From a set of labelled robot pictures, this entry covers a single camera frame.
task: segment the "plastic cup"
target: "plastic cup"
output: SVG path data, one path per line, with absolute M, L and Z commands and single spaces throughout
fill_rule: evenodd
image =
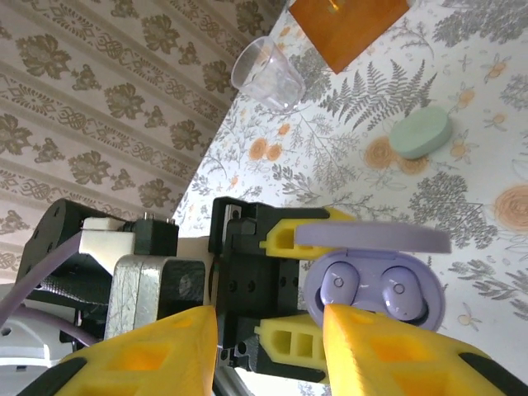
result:
M 270 37 L 254 40 L 240 54 L 231 83 L 261 104 L 284 112 L 295 109 L 306 92 L 299 72 Z

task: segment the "table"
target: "table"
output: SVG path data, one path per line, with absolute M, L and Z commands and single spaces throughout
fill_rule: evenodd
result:
M 445 287 L 441 332 L 528 382 L 527 12 L 519 0 L 418 1 L 338 75 L 283 12 L 271 36 L 306 96 L 287 115 L 236 98 L 175 213 L 181 235 L 207 234 L 213 199 L 226 195 L 444 229 L 453 253 L 420 256 Z M 432 105 L 449 111 L 452 139 L 400 158 L 391 127 Z M 330 394 L 239 374 L 256 396 Z

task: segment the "patterned wallpaper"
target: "patterned wallpaper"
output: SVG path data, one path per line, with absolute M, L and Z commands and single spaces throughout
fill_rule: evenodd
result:
M 170 217 L 234 98 L 234 60 L 282 3 L 2 2 L 0 280 L 58 198 Z

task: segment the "open case lid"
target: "open case lid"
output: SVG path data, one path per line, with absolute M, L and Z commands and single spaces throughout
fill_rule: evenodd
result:
M 299 225 L 295 243 L 354 250 L 451 253 L 448 233 L 415 224 L 324 221 Z

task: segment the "floral wallpaper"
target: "floral wallpaper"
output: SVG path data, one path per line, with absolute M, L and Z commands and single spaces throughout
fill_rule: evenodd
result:
M 0 281 L 47 207 L 172 215 L 279 0 L 0 5 Z
M 271 36 L 306 95 L 288 114 L 236 98 L 177 208 L 181 233 L 207 234 L 212 201 L 225 195 L 445 230 L 452 254 L 417 255 L 444 286 L 441 332 L 528 381 L 527 12 L 515 0 L 416 0 L 338 75 L 284 12 Z M 448 111 L 454 133 L 424 158 L 400 158 L 389 132 L 425 106 Z M 331 394 L 239 374 L 256 396 Z

